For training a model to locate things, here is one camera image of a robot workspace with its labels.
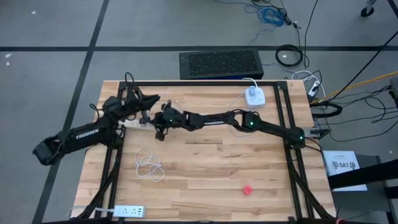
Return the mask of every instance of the black box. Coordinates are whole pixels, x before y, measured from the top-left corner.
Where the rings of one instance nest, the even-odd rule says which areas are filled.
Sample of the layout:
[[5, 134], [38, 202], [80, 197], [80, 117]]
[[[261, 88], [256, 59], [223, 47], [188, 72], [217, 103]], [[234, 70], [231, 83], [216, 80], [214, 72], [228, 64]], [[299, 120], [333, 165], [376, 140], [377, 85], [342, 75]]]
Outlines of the black box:
[[180, 79], [260, 80], [264, 74], [255, 48], [180, 53]]

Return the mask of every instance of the wooden tabletop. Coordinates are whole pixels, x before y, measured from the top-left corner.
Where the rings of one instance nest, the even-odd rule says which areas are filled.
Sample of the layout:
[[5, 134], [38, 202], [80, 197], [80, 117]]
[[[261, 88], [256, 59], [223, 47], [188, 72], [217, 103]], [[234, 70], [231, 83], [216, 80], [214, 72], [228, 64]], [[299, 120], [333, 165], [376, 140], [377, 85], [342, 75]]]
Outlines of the wooden tabletop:
[[[296, 126], [312, 127], [313, 120], [302, 81], [287, 83]], [[118, 85], [118, 81], [103, 83], [97, 105], [99, 108], [109, 96], [117, 95]], [[222, 113], [235, 108], [245, 109], [246, 106], [243, 96], [230, 106], [246, 86], [140, 88], [146, 95], [161, 95], [150, 112], [151, 118], [169, 99], [172, 106], [180, 111], [200, 114]], [[267, 103], [257, 111], [262, 120], [279, 124], [273, 87], [261, 88]], [[307, 144], [317, 147], [310, 141]], [[149, 177], [139, 178], [136, 175], [134, 155], [142, 146], [149, 147], [155, 156], [162, 159], [164, 180], [153, 182]], [[89, 204], [99, 189], [105, 154], [104, 146], [92, 147], [86, 153], [75, 205]], [[322, 156], [309, 148], [302, 149], [302, 154], [310, 190], [334, 216], [335, 208]], [[147, 151], [143, 151], [138, 156], [148, 155]], [[140, 168], [140, 175], [146, 174], [147, 169]], [[155, 178], [160, 176], [161, 173], [155, 173]], [[250, 196], [243, 194], [246, 185], [253, 188]], [[108, 204], [108, 194], [104, 205]], [[300, 198], [306, 216], [301, 191]], [[145, 206], [145, 220], [285, 221], [287, 217], [295, 216], [282, 139], [260, 132], [240, 133], [227, 125], [208, 126], [194, 132], [169, 129], [163, 142], [155, 139], [154, 131], [128, 129], [115, 204]], [[76, 209], [73, 214], [78, 215], [81, 211]]]

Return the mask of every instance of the black vent grill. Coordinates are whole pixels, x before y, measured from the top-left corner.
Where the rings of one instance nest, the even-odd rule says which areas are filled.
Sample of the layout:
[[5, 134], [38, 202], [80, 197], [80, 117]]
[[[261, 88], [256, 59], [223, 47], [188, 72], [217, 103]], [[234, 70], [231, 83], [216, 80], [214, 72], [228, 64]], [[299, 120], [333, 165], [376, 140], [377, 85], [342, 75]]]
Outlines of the black vent grill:
[[257, 50], [180, 53], [181, 79], [263, 74]]

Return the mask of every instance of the wheel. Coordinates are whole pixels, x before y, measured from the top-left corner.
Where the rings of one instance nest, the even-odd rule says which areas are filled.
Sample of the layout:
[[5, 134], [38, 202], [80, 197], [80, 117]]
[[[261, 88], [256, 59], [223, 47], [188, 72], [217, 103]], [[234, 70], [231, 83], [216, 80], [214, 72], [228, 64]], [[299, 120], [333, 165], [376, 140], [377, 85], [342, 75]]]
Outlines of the wheel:
[[371, 14], [374, 13], [374, 8], [372, 7], [371, 10], [369, 11], [369, 13], [367, 13], [367, 11], [368, 11], [368, 8], [367, 8], [367, 7], [363, 8], [362, 11], [361, 11], [361, 16], [362, 16], [362, 17], [368, 17], [368, 16], [370, 16]]

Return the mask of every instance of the wooden table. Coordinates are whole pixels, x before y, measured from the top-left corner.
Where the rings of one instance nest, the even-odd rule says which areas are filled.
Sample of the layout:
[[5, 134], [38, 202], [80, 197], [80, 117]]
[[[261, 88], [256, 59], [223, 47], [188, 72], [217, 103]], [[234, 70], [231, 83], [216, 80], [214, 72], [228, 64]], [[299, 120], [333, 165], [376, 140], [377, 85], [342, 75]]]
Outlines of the wooden table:
[[[312, 127], [302, 81], [287, 83], [296, 126]], [[97, 107], [100, 108], [109, 96], [116, 96], [118, 86], [118, 81], [105, 81]], [[183, 110], [201, 114], [222, 113], [246, 106], [243, 96], [229, 106], [246, 86], [140, 88], [146, 95], [162, 96], [150, 112], [151, 118], [168, 99], [176, 109], [180, 109], [176, 104], [178, 100]], [[271, 86], [261, 88], [267, 104], [257, 111], [264, 121], [279, 124], [274, 90]], [[282, 139], [260, 132], [236, 137], [244, 135], [248, 134], [239, 133], [227, 125], [204, 127], [195, 132], [170, 129], [165, 141], [161, 142], [155, 139], [154, 131], [129, 129], [124, 140], [115, 204], [145, 206], [145, 220], [285, 221], [287, 217], [295, 216]], [[317, 146], [310, 141], [307, 144]], [[165, 179], [161, 182], [137, 177], [134, 154], [142, 146], [148, 146], [155, 156], [162, 158]], [[92, 147], [86, 153], [75, 205], [89, 204], [97, 192], [105, 153], [105, 146]], [[310, 190], [326, 210], [335, 215], [320, 153], [304, 148], [302, 154]], [[147, 168], [139, 169], [139, 172], [144, 174]], [[243, 194], [245, 185], [253, 188], [252, 195]], [[104, 205], [108, 204], [107, 198], [105, 196]], [[301, 190], [300, 199], [306, 216]], [[81, 211], [76, 209], [73, 214], [78, 215]]]

